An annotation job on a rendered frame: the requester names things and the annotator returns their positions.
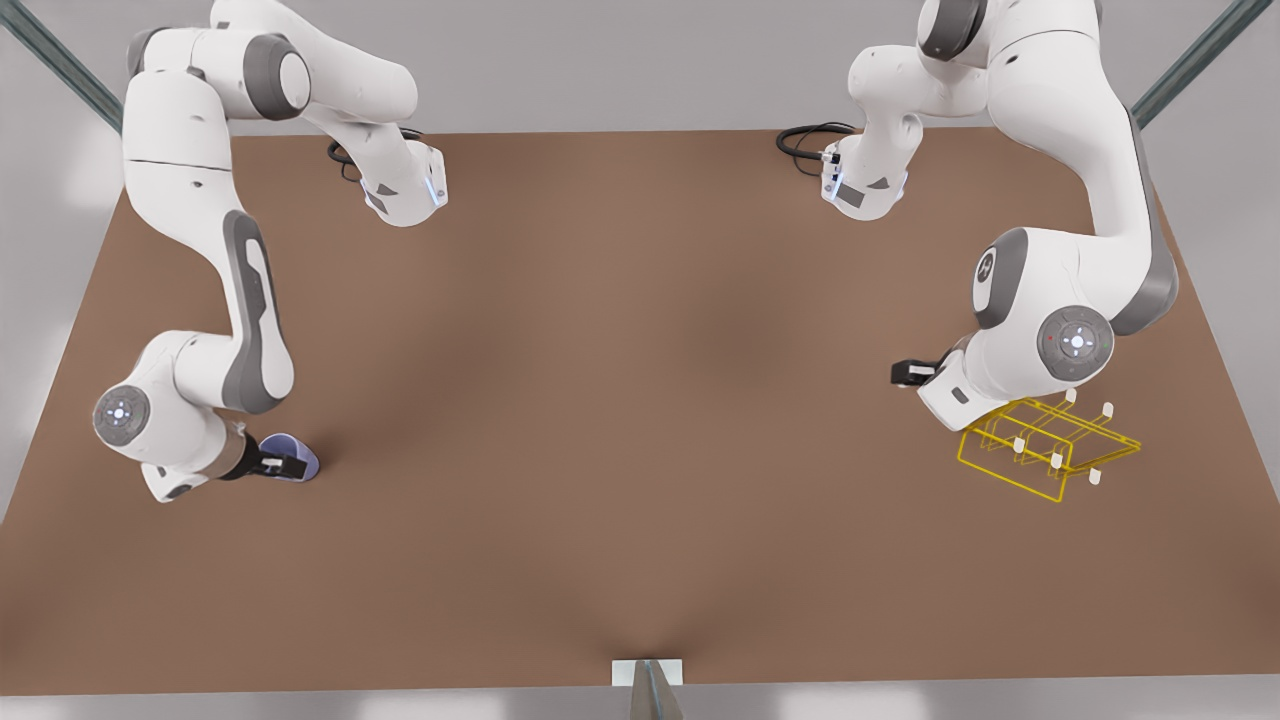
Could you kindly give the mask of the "purple cup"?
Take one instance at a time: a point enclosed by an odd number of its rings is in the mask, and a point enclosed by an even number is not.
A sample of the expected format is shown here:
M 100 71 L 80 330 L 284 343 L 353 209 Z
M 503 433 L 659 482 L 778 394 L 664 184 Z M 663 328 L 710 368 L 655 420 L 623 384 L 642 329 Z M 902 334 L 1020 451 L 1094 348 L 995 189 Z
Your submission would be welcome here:
M 256 473 L 301 483 L 315 478 L 319 460 L 300 439 L 285 433 L 268 436 L 259 442 L 260 461 Z

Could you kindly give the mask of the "silver frame post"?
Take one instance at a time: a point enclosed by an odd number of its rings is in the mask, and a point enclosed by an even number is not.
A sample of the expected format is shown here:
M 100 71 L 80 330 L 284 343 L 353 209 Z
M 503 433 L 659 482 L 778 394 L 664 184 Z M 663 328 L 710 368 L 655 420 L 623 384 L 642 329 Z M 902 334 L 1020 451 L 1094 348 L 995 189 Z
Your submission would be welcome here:
M 635 661 L 628 720 L 685 720 L 657 660 Z
M 1139 129 L 1144 129 L 1190 83 L 1203 73 L 1274 0 L 1231 0 L 1228 8 L 1187 47 L 1132 106 Z
M 20 0 L 0 0 L 4 26 L 118 135 L 123 104 Z

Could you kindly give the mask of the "white post foot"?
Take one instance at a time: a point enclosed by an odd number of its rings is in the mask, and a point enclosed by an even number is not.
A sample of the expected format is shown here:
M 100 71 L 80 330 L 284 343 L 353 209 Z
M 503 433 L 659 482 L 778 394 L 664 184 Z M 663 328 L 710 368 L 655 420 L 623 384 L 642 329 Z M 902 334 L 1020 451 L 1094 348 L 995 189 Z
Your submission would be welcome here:
M 613 660 L 611 664 L 611 684 L 613 687 L 649 683 L 662 670 L 668 685 L 684 685 L 684 661 L 681 659 Z

